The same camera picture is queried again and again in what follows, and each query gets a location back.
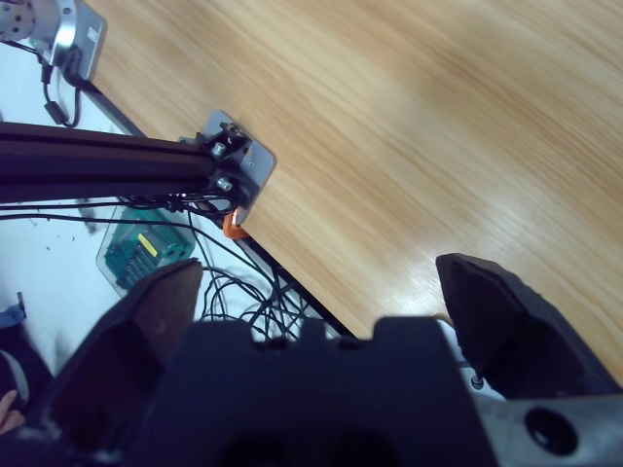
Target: finger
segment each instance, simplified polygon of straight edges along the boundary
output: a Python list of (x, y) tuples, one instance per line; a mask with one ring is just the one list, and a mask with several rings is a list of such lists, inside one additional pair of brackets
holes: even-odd
[(18, 392), (13, 390), (7, 392), (2, 400), (0, 400), (0, 423), (4, 421), (5, 416), (7, 416), (7, 412), (11, 408), (11, 404), (15, 401), (18, 396)]
[(19, 411), (10, 411), (7, 413), (4, 423), (0, 425), (0, 435), (22, 426), (25, 421), (25, 417)]

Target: bolt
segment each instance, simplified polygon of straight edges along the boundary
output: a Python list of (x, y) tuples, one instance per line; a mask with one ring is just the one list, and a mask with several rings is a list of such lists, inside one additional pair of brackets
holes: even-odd
[(227, 177), (221, 177), (216, 181), (216, 186), (223, 190), (224, 192), (230, 192), (234, 185), (230, 182), (230, 179)]
[(212, 156), (214, 156), (217, 159), (222, 159), (223, 156), (225, 155), (226, 149), (227, 148), (225, 147), (223, 143), (214, 143), (214, 146), (212, 147)]
[(471, 377), (470, 382), (471, 382), (471, 387), (473, 387), (477, 391), (480, 391), (485, 385), (485, 382), (483, 381), (483, 379), (479, 377), (478, 375), (474, 375), (473, 377)]

